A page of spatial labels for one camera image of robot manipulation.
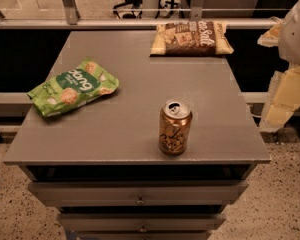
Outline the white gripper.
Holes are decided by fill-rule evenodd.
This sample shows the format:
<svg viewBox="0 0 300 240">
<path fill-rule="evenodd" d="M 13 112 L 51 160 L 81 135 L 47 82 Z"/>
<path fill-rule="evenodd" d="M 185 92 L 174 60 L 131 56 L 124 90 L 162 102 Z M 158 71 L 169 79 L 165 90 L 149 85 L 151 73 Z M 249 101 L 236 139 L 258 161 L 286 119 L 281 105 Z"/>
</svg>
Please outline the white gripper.
<svg viewBox="0 0 300 240">
<path fill-rule="evenodd" d="M 292 64 L 300 64 L 300 0 L 282 20 L 272 17 L 275 24 L 257 40 L 264 47 L 278 45 L 279 56 Z M 300 108 L 300 65 L 291 65 L 284 73 L 276 71 L 271 78 L 267 99 L 261 113 L 259 129 L 274 133 L 283 128 Z"/>
</svg>

